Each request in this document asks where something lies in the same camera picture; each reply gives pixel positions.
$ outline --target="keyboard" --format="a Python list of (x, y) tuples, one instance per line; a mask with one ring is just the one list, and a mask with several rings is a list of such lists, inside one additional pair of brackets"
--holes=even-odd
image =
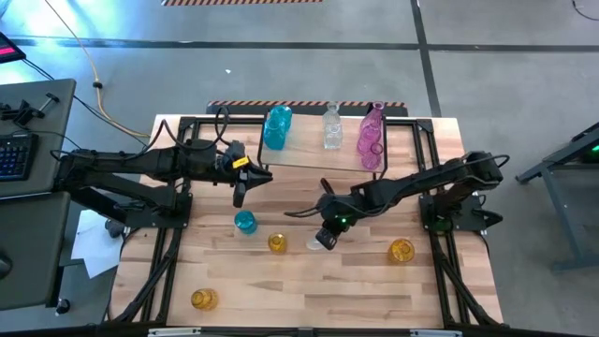
[(37, 135), (0, 136), (0, 182), (29, 178), (37, 147)]

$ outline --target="gray floor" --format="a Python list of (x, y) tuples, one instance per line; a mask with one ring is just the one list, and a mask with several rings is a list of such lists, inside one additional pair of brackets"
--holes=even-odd
[[(585, 12), (599, 17), (597, 2), (578, 2)], [(416, 42), (409, 0), (228, 7), (160, 7), (157, 0), (53, 3), (82, 37)], [(420, 0), (420, 5), (430, 43), (599, 44), (599, 22), (578, 16), (570, 0)], [(68, 37), (38, 0), (14, 1), (0, 20), (0, 30), (13, 36)], [(94, 103), (93, 75), (81, 50), (50, 42), (23, 49), (54, 77), (76, 79), (77, 94)], [(400, 100), (407, 103), (410, 115), (431, 116), (418, 51), (90, 49), (90, 53), (106, 86), (107, 110), (143, 132), (151, 130), (156, 113), (201, 113), (209, 100), (216, 99)], [(512, 179), (597, 122), (597, 57), (597, 53), (431, 53), (441, 111), (444, 117), (459, 119), (466, 149), (512, 156), (503, 170), (505, 181), (489, 193), (486, 208), (505, 217), (489, 231), (489, 245), (504, 320), (513, 327), (599, 335), (599, 268), (550, 271), (550, 263), (568, 258), (569, 251), (545, 186), (540, 181), (520, 186)], [(24, 64), (0, 66), (0, 83), (38, 80), (41, 77)], [(83, 147), (139, 148), (78, 104), (67, 134)], [(562, 183), (575, 196), (590, 193), (592, 178), (581, 183), (566, 177)], [(63, 288), (77, 304), (72, 313), (56, 318), (40, 308), (3, 312), (0, 330), (98, 322), (111, 275), (88, 281), (85, 272), (73, 268)], [(89, 300), (92, 289), (103, 289), (104, 297)]]

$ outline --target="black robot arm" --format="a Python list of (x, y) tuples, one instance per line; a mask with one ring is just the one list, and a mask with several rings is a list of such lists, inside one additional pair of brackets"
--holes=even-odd
[[(171, 184), (151, 187), (114, 173), (145, 174), (154, 180)], [(245, 146), (238, 141), (230, 142), (226, 151), (221, 153), (213, 141), (194, 139), (182, 145), (140, 154), (100, 153), (93, 150), (67, 153), (60, 158), (54, 190), (67, 191), (84, 206), (128, 227), (177, 227), (173, 226), (173, 221), (181, 226), (185, 223), (181, 219), (177, 220), (177, 217), (189, 211), (192, 197), (189, 183), (183, 184), (181, 192), (174, 186), (179, 179), (214, 185), (228, 183), (234, 187), (233, 206), (240, 208), (245, 193), (270, 182), (272, 173), (253, 164), (245, 155)], [(141, 212), (126, 212), (96, 189), (126, 196), (144, 205)]]
[[(341, 233), (356, 224), (357, 220), (378, 216), (397, 205), (403, 198), (424, 193), (453, 183), (448, 191), (433, 196), (434, 214), (443, 218), (458, 208), (474, 191), (495, 188), (503, 179), (495, 159), (489, 153), (473, 152), (455, 158), (436, 168), (398, 179), (382, 179), (351, 187), (349, 195), (335, 195), (326, 182), (327, 191), (316, 203), (314, 214), (320, 212), (324, 219), (316, 238), (329, 250), (333, 249)], [(289, 216), (303, 217), (306, 212), (287, 212)]]

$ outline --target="wooden table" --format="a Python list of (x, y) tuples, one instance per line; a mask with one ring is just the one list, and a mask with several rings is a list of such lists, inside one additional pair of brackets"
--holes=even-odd
[[(177, 129), (181, 115), (157, 115), (153, 132), (166, 119)], [(458, 122), (432, 119), (441, 162), (463, 155)], [(204, 139), (213, 139), (206, 124)], [(245, 143), (256, 158), (259, 125), (230, 125), (225, 139)], [(416, 172), (411, 131), (390, 127), (387, 131), (387, 178)], [(428, 144), (423, 137), (425, 149)], [(156, 147), (172, 140), (163, 133)], [(174, 277), (168, 324), (170, 326), (319, 327), (319, 328), (441, 328), (442, 319), (432, 266), (431, 246), (421, 228), (417, 198), (407, 198), (387, 213), (360, 220), (342, 234), (332, 252), (310, 251), (306, 241), (314, 237), (322, 220), (289, 218), (284, 211), (314, 205), (323, 193), (325, 177), (337, 193), (371, 179), (365, 172), (316, 168), (270, 167), (274, 181), (250, 190), (243, 208), (254, 212), (257, 232), (241, 234), (233, 225), (238, 209), (232, 206), (232, 189), (224, 184), (194, 182), (190, 226), (183, 232)], [(141, 181), (159, 185), (148, 177)], [(269, 251), (267, 238), (282, 232), (288, 239), (286, 255)], [(112, 312), (117, 315), (136, 296), (146, 281), (152, 260), (155, 229), (141, 229), (127, 243), (112, 290)], [(473, 233), (456, 232), (462, 278), (491, 317), (501, 321), (501, 311), (485, 244)], [(415, 258), (400, 266), (387, 264), (386, 251), (398, 238), (410, 240)], [(159, 284), (155, 302), (160, 300)], [(194, 309), (191, 294), (214, 288), (219, 305), (211, 312)], [(458, 320), (453, 286), (448, 287), (451, 311)]]

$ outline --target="blue glass cup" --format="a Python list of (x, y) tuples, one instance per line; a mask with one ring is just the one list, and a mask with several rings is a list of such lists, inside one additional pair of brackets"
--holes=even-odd
[(241, 233), (250, 235), (258, 228), (258, 222), (250, 211), (241, 211), (235, 215), (235, 226), (240, 229)]
[(271, 116), (264, 125), (264, 143), (269, 149), (283, 150), (285, 137), (285, 120), (281, 117)]
[(285, 122), (285, 132), (289, 131), (291, 127), (291, 117), (293, 116), (293, 112), (291, 108), (288, 106), (276, 106), (270, 110), (270, 117), (282, 118)]

